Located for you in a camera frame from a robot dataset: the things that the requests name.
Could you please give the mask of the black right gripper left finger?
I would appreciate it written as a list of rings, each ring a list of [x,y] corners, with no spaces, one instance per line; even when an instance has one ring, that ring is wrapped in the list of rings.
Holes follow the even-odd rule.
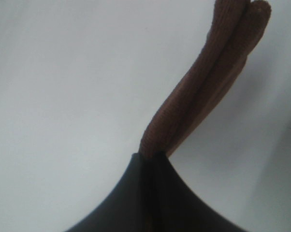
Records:
[[[147,232],[142,155],[134,153],[113,190],[70,232]]]

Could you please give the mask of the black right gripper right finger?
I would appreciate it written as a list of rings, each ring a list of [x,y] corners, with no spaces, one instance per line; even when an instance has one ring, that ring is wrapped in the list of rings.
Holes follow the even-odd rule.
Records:
[[[154,232],[236,232],[237,226],[198,198],[164,153],[151,159]]]

